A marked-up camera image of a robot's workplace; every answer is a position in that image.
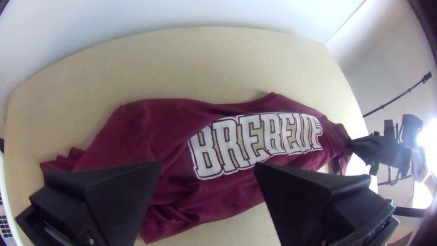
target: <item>beige table surface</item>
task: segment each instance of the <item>beige table surface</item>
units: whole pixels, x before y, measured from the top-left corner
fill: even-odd
[[[43,186],[39,163],[67,154],[72,146],[86,149],[121,104],[174,97],[239,103],[269,92],[318,109],[343,123],[352,138],[367,135],[351,88],[325,47],[290,34],[230,27],[156,31],[61,60],[10,96],[4,172],[12,215],[29,206],[29,195]],[[367,171],[356,157],[347,170]],[[279,245],[279,240],[261,204],[154,245],[265,246]]]

